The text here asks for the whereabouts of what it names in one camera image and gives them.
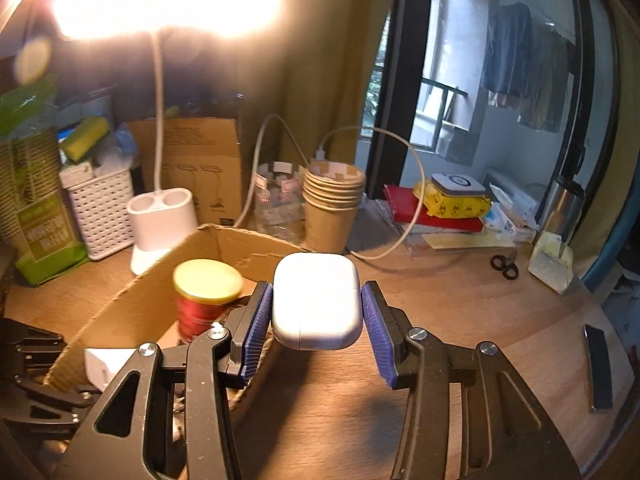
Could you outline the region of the white usb charger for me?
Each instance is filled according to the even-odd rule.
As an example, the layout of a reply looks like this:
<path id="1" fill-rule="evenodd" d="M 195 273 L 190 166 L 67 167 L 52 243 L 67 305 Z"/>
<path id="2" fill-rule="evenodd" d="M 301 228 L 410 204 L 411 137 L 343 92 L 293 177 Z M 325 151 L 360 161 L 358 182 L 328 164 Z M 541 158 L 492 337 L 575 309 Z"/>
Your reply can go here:
<path id="1" fill-rule="evenodd" d="M 87 348 L 84 360 L 90 384 L 103 392 L 133 353 L 132 349 Z"/>

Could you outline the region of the torn cardboard box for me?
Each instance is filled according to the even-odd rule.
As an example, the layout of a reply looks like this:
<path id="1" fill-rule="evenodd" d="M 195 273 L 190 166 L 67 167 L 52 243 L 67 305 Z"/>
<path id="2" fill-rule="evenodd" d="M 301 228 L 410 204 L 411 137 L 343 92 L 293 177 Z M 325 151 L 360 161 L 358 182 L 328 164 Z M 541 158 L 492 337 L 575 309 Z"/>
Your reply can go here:
<path id="1" fill-rule="evenodd" d="M 252 282 L 273 278 L 279 261 L 303 248 L 266 234 L 206 224 L 121 290 L 70 340 L 44 383 L 72 390 L 87 380 L 85 350 L 132 349 L 158 341 L 176 320 L 172 274 L 179 263 L 205 258 L 227 263 Z"/>

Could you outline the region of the red can yellow lid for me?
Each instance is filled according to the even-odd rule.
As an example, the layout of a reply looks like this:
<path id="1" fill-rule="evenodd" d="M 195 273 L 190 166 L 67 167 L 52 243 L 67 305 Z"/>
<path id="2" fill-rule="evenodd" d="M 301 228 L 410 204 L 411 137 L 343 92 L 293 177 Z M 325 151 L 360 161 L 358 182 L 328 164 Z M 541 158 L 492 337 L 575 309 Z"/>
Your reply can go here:
<path id="1" fill-rule="evenodd" d="M 191 342 L 206 332 L 241 296 L 243 277 L 233 266 L 214 259 L 191 259 L 172 274 L 177 294 L 178 333 Z"/>

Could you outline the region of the white earbuds case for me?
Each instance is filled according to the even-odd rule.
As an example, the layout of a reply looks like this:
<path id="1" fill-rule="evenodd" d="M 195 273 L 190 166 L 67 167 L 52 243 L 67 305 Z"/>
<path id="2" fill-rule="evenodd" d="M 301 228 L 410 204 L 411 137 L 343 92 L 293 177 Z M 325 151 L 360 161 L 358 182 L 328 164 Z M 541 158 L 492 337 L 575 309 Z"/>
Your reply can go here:
<path id="1" fill-rule="evenodd" d="M 360 281 L 352 260 L 296 252 L 273 275 L 272 320 L 277 341 L 292 350 L 341 350 L 360 337 Z"/>

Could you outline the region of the black smartphone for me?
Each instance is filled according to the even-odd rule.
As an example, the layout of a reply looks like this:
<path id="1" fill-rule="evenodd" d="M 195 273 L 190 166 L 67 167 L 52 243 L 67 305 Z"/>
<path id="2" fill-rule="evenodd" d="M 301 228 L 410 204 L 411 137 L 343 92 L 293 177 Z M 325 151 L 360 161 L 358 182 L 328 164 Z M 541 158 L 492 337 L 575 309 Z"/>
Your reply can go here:
<path id="1" fill-rule="evenodd" d="M 586 324 L 584 335 L 589 368 L 590 410 L 593 412 L 612 410 L 612 370 L 605 332 Z"/>

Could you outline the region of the green tissue package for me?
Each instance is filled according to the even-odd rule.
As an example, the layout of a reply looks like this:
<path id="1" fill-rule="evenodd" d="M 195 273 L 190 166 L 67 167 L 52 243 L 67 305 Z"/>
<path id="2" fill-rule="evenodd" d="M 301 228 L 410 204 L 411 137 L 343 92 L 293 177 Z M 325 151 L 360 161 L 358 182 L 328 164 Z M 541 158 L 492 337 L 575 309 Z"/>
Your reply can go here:
<path id="1" fill-rule="evenodd" d="M 1 240 L 32 286 L 88 260 L 60 181 L 56 78 L 1 96 Z"/>

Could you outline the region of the black scissors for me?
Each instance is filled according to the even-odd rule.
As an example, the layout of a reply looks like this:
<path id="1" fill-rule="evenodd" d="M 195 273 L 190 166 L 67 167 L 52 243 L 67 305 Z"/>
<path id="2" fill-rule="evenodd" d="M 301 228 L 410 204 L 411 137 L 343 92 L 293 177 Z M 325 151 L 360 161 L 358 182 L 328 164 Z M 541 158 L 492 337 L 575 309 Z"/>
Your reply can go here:
<path id="1" fill-rule="evenodd" d="M 518 265 L 516 264 L 516 255 L 518 252 L 514 250 L 510 254 L 495 254 L 490 258 L 491 267 L 499 272 L 506 280 L 515 281 L 520 275 Z"/>

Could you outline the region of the crumpled tissue pack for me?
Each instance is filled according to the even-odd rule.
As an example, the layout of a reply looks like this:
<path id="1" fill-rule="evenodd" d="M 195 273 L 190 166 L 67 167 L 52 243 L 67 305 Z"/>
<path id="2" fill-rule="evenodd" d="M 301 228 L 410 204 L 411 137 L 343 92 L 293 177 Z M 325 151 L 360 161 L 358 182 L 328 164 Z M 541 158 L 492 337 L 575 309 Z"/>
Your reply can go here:
<path id="1" fill-rule="evenodd" d="M 529 259 L 528 272 L 563 295 L 574 278 L 574 252 L 559 234 L 542 232 Z"/>

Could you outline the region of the white papers pile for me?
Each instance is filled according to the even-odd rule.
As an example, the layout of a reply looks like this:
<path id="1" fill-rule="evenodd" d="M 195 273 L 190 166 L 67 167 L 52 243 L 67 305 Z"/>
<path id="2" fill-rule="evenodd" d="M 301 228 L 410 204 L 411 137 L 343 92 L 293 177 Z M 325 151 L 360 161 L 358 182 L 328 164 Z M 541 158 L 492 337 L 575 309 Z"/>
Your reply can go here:
<path id="1" fill-rule="evenodd" d="M 514 244 L 533 244 L 538 235 L 538 200 L 518 182 L 495 169 L 485 171 L 482 183 L 491 200 L 484 227 Z"/>

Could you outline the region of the steel thermos flask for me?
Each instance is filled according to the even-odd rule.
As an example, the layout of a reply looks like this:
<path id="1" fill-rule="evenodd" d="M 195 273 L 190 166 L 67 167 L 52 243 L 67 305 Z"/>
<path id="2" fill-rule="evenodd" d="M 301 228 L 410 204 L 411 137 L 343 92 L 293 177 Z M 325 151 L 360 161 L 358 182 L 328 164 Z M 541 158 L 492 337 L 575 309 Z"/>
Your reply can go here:
<path id="1" fill-rule="evenodd" d="M 558 234 L 564 243 L 570 241 L 586 198 L 584 188 L 560 174 L 553 181 L 539 221 L 539 232 Z"/>

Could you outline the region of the yellow green sponge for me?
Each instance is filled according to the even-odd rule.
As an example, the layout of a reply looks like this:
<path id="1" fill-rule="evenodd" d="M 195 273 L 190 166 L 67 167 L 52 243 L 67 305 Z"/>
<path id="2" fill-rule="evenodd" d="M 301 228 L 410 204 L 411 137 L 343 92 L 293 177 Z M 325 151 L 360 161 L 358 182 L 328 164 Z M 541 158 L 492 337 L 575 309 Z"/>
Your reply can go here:
<path id="1" fill-rule="evenodd" d="M 78 164 L 109 132 L 105 117 L 87 117 L 60 143 L 60 150 L 67 160 Z"/>

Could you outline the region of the clear plastic container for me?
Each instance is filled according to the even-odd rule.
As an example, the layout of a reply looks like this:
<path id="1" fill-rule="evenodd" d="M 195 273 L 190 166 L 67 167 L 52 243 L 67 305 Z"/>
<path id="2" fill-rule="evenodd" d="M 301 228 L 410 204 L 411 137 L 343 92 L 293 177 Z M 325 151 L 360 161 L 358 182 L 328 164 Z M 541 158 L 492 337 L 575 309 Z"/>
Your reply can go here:
<path id="1" fill-rule="evenodd" d="M 302 166 L 265 162 L 257 168 L 254 218 L 258 232 L 299 244 L 305 236 Z"/>

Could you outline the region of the brown lamp packaging box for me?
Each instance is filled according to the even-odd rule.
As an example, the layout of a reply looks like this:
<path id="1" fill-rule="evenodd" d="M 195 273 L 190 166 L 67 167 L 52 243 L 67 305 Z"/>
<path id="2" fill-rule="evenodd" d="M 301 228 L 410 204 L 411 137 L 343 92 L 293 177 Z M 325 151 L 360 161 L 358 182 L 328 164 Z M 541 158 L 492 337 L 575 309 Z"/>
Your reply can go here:
<path id="1" fill-rule="evenodd" d="M 233 226 L 242 210 L 238 127 L 233 118 L 170 118 L 164 121 L 162 188 L 193 194 L 201 223 Z"/>

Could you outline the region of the hanging clothes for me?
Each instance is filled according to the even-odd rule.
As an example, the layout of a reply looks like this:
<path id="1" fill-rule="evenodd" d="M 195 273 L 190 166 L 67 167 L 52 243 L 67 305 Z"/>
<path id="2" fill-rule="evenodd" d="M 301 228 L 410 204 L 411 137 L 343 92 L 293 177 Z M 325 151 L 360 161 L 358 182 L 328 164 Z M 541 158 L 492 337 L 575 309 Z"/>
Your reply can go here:
<path id="1" fill-rule="evenodd" d="M 480 80 L 488 104 L 512 108 L 527 128 L 559 132 L 574 54 L 575 45 L 526 4 L 499 6 L 489 25 Z"/>

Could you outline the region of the white desk lamp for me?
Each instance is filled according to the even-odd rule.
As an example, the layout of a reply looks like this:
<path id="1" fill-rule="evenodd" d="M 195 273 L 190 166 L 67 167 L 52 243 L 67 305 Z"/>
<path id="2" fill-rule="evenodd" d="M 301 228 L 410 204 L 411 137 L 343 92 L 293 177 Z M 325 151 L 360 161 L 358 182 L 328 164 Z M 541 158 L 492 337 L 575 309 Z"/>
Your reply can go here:
<path id="1" fill-rule="evenodd" d="M 140 275 L 198 227 L 193 194 L 164 188 L 164 74 L 160 34 L 196 30 L 222 39 L 260 32 L 279 16 L 282 0 L 52 0 L 61 34 L 71 40 L 100 40 L 146 32 L 151 37 L 155 92 L 152 191 L 134 196 L 127 214 L 134 230 L 130 269 Z"/>

